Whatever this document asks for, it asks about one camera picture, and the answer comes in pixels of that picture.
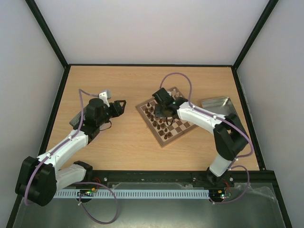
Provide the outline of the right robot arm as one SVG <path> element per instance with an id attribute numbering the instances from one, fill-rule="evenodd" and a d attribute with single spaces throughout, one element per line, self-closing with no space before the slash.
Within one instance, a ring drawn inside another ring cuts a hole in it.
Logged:
<path id="1" fill-rule="evenodd" d="M 164 88 L 160 88 L 153 95 L 161 117 L 191 122 L 214 136 L 217 156 L 209 166 L 208 183 L 218 186 L 224 180 L 224 173 L 238 158 L 238 154 L 250 144 L 250 139 L 235 114 L 222 115 L 192 104 L 183 97 L 174 98 Z"/>

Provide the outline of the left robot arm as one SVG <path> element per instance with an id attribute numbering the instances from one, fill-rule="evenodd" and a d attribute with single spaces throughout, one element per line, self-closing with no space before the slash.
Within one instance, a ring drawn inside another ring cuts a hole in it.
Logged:
<path id="1" fill-rule="evenodd" d="M 101 126 L 121 116 L 125 106 L 126 100 L 109 103 L 105 98 L 90 99 L 70 121 L 73 130 L 64 140 L 38 157 L 29 156 L 23 161 L 15 193 L 26 203 L 45 206 L 59 190 L 89 179 L 93 168 L 85 162 L 76 161 L 65 169 L 62 166 L 100 133 Z"/>

